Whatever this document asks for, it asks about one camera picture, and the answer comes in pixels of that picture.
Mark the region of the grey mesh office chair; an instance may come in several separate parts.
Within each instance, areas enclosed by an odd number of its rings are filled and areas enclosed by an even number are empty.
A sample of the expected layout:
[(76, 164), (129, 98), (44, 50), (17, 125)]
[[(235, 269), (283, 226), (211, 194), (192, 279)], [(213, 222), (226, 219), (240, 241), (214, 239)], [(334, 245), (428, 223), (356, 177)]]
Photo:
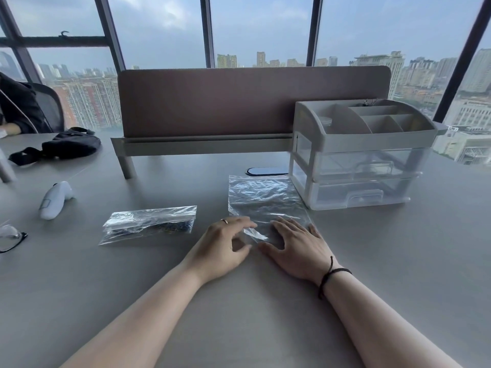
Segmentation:
[(46, 122), (53, 133), (60, 133), (65, 130), (65, 120), (63, 108), (58, 94), (54, 89), (44, 84), (31, 83), (30, 86), (35, 92), (35, 98), (42, 110)]

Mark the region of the person's left hand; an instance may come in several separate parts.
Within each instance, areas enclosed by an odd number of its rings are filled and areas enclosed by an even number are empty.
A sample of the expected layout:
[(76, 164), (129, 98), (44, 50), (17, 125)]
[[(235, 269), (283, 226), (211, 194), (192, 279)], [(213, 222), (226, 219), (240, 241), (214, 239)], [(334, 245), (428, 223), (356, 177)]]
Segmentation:
[(232, 239), (257, 224), (247, 216), (230, 216), (210, 225), (183, 260), (187, 272), (204, 285), (239, 266), (250, 250), (232, 251)]

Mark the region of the dark window frame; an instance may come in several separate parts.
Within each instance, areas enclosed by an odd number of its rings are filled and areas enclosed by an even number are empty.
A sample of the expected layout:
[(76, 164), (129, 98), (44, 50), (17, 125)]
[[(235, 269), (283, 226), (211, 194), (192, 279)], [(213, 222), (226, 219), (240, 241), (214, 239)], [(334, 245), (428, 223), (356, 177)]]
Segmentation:
[[(0, 0), (0, 47), (41, 83), (34, 49), (108, 49), (115, 70), (348, 64), (358, 52), (456, 57), (433, 119), (443, 122), (478, 48), (491, 0)], [(59, 37), (62, 30), (70, 32)]]

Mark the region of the black frame eyeglasses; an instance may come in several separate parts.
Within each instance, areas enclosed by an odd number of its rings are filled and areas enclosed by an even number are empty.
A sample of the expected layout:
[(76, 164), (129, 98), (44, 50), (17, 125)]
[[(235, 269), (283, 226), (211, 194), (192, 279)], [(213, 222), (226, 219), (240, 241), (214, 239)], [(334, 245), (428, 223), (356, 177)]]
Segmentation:
[(17, 230), (11, 225), (0, 227), (0, 254), (7, 253), (19, 246), (28, 234)]

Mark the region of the person's right hand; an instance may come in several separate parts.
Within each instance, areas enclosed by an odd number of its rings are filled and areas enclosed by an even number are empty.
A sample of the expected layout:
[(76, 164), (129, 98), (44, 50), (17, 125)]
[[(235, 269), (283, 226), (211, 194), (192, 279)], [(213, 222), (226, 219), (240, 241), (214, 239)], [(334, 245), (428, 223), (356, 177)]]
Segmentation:
[[(271, 221), (271, 224), (277, 231), (277, 219)], [(310, 234), (308, 228), (305, 230), (306, 234), (303, 237), (282, 237), (283, 259), (274, 262), (289, 275), (320, 285), (325, 274), (340, 268), (341, 265), (322, 236), (320, 241)]]

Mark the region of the clear zip bag with contents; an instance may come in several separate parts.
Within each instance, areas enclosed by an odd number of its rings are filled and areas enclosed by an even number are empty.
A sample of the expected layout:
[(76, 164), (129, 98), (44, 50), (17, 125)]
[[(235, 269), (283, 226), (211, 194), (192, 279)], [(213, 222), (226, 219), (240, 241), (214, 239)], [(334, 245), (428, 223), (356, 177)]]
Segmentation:
[(99, 245), (156, 234), (189, 234), (196, 213), (196, 205), (114, 212), (102, 226)]

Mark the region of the brown desk divider panel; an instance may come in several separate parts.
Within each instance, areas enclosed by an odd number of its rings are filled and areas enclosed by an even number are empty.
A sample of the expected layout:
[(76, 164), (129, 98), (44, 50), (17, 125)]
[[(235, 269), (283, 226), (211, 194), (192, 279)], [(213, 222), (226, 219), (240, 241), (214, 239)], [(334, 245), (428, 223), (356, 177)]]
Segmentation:
[(286, 152), (301, 101), (387, 99), (387, 66), (183, 68), (118, 75), (125, 179), (133, 156)]

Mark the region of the clear organizer drawer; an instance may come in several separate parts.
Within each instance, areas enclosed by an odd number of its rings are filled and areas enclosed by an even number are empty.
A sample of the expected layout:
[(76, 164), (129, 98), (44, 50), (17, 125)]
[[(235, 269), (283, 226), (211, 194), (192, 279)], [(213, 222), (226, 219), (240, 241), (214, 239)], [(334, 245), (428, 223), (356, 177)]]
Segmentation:
[(291, 154), (289, 175), (317, 183), (419, 177), (429, 153), (429, 148), (321, 153), (302, 147)]
[(409, 190), (414, 178), (316, 183), (307, 178), (290, 176), (293, 185), (310, 210), (338, 210), (402, 204), (410, 201)]

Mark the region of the grey desk organizer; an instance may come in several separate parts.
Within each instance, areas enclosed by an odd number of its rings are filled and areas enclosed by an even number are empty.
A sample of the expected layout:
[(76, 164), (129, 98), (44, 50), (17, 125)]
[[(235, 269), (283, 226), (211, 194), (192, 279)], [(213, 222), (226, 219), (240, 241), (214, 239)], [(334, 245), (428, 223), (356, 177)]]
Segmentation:
[[(293, 123), (293, 151), (302, 147), (321, 153), (431, 148), (447, 127), (403, 102), (380, 99), (361, 107), (365, 99), (297, 102)], [(332, 118), (327, 134), (319, 116)]]

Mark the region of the city buildings outside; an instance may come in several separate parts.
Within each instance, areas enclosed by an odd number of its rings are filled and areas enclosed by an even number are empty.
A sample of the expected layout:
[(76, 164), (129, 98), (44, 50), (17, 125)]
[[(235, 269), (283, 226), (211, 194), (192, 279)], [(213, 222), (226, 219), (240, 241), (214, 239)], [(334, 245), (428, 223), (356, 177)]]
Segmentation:
[[(405, 64), (404, 55), (360, 55), (350, 66), (390, 67), (389, 98), (407, 103), (433, 118), (440, 104), (456, 57), (433, 61), (417, 57)], [(117, 74), (114, 67), (70, 70), (65, 64), (35, 65), (41, 82), (54, 89), (60, 100), (67, 128), (121, 128)], [(452, 101), (445, 125), (433, 150), (455, 162), (491, 170), (491, 48), (474, 55), (463, 82)]]

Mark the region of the person's right forearm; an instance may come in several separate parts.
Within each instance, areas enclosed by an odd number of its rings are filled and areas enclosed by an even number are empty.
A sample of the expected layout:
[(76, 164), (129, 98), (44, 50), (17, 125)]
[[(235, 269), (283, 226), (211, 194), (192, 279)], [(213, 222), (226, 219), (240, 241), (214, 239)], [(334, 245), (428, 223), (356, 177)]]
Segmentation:
[(463, 368), (351, 273), (323, 285), (366, 368)]

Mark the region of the person's left forearm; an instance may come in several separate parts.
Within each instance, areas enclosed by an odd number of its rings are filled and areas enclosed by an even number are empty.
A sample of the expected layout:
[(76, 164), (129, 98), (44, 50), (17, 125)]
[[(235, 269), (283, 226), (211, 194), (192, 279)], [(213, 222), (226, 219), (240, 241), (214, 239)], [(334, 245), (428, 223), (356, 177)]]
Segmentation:
[(194, 266), (176, 266), (60, 368), (154, 368), (202, 285)]

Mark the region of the black waist bag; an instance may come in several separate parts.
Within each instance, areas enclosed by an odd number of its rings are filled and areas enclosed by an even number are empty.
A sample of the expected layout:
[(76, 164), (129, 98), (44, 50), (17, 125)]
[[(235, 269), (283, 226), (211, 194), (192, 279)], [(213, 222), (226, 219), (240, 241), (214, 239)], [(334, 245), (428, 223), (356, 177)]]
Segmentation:
[(73, 127), (44, 142), (41, 150), (28, 147), (10, 154), (8, 160), (17, 166), (31, 165), (41, 160), (71, 160), (95, 154), (101, 145), (93, 130)]

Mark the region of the white handheld controller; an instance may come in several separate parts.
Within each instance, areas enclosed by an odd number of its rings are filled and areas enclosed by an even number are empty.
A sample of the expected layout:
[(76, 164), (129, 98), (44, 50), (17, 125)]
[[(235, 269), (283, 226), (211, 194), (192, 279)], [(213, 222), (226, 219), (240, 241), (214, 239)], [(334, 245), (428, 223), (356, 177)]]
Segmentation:
[(43, 220), (53, 220), (62, 211), (66, 201), (75, 197), (74, 192), (67, 181), (54, 184), (43, 197), (39, 216)]

